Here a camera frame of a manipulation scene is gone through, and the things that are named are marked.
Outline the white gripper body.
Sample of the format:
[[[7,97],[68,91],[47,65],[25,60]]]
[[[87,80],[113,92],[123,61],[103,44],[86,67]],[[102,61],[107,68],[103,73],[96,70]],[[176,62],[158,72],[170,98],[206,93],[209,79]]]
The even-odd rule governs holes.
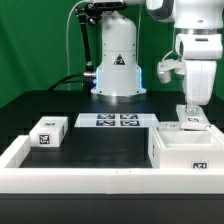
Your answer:
[[[217,61],[222,58],[220,34],[178,34],[175,51],[184,64],[183,89],[189,105],[206,105],[212,94]]]

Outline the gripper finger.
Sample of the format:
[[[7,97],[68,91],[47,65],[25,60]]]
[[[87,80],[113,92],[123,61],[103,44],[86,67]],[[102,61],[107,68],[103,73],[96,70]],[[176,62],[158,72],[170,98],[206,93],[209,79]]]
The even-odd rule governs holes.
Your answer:
[[[188,114],[195,114],[197,112],[197,106],[193,105],[193,104],[190,104],[190,103],[187,103],[186,104],[186,112]]]

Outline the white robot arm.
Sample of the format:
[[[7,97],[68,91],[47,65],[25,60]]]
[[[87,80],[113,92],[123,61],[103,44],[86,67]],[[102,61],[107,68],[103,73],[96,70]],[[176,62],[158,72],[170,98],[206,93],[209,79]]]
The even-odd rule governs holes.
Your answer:
[[[183,77],[185,111],[194,114],[206,105],[213,89],[217,61],[222,57],[224,0],[89,0],[86,12],[102,20],[102,61],[91,93],[117,100],[142,95],[141,69],[137,65],[137,30],[120,11],[144,5],[156,21],[174,24],[177,60],[158,64],[160,80],[171,80],[171,71]]]

